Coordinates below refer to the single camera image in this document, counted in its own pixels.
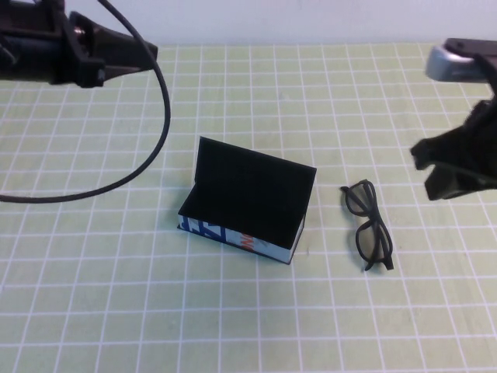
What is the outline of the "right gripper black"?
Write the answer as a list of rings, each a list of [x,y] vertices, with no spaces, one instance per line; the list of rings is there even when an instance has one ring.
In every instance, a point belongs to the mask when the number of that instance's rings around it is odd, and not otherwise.
[[[410,149],[415,168],[433,167],[429,200],[449,200],[496,188],[496,98],[479,101],[463,127],[423,138]]]

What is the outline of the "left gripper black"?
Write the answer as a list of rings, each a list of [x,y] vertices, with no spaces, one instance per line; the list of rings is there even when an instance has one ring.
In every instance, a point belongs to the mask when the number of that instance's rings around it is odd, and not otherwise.
[[[2,80],[75,84],[86,89],[150,71],[156,62],[147,58],[134,37],[98,23],[92,24],[92,56],[83,51],[63,10],[1,11]]]

